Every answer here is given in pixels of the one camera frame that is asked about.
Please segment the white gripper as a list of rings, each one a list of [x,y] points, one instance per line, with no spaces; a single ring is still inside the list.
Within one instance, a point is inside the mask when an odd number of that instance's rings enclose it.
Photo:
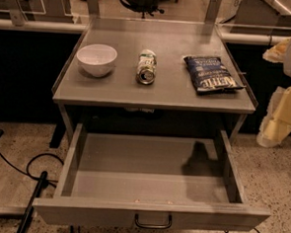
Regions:
[[[291,38],[268,49],[262,58],[271,63],[283,61],[284,73],[291,78]],[[291,87],[275,89],[266,112],[259,126],[256,142],[265,148],[271,148],[282,143],[291,133]]]

